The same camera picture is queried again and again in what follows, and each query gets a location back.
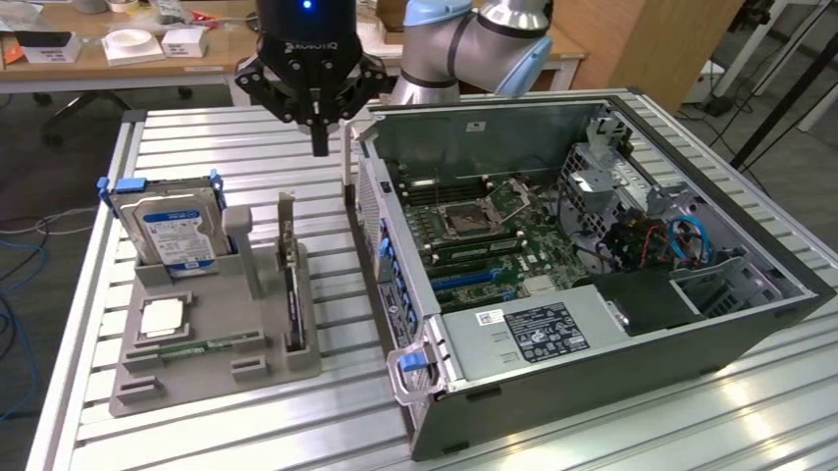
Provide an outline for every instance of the hard drive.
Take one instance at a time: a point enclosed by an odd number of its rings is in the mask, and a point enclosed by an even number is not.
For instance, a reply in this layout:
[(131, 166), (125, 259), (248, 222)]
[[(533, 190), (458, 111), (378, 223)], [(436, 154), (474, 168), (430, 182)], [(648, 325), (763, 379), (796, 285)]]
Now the hard drive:
[(217, 272), (216, 259), (233, 252), (221, 226), (222, 181), (150, 182), (122, 179), (99, 196), (121, 221), (142, 265), (162, 264), (173, 278)]

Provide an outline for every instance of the motherboard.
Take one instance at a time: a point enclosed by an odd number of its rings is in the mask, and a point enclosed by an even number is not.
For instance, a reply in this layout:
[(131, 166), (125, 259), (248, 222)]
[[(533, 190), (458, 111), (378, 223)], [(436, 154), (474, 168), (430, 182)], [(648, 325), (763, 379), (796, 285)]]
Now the motherboard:
[(546, 195), (520, 175), (401, 192), (442, 313), (570, 288), (588, 275)]

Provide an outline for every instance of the red cable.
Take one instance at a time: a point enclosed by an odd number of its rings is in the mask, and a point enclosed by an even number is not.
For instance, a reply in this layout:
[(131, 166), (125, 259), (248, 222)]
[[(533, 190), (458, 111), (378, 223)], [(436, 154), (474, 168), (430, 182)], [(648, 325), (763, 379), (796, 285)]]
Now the red cable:
[(660, 226), (651, 226), (649, 227), (649, 231), (645, 233), (645, 243), (643, 243), (643, 254), (640, 255), (640, 268), (643, 268), (643, 266), (645, 265), (645, 253), (649, 249), (649, 241), (652, 240), (652, 232), (659, 228)]

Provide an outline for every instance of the cardboard box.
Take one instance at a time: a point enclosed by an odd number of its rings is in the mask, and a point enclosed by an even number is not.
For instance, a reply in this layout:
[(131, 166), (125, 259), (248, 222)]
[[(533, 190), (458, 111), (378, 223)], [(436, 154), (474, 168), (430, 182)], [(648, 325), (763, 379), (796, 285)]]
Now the cardboard box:
[(74, 32), (18, 31), (15, 35), (30, 63), (66, 64), (78, 59), (81, 39)]
[(404, 10), (406, 0), (378, 0), (376, 16), (378, 17), (378, 33), (384, 44), (404, 43)]
[(169, 57), (204, 57), (206, 35), (202, 27), (173, 29), (162, 38), (162, 52)]

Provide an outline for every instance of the wooden cabinet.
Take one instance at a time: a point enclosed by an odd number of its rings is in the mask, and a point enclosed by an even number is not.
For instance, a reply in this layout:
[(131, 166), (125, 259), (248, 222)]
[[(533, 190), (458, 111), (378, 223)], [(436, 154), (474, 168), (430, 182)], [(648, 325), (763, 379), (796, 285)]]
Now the wooden cabinet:
[(636, 86), (676, 110), (743, 0), (554, 0), (553, 24), (588, 51), (572, 88)]

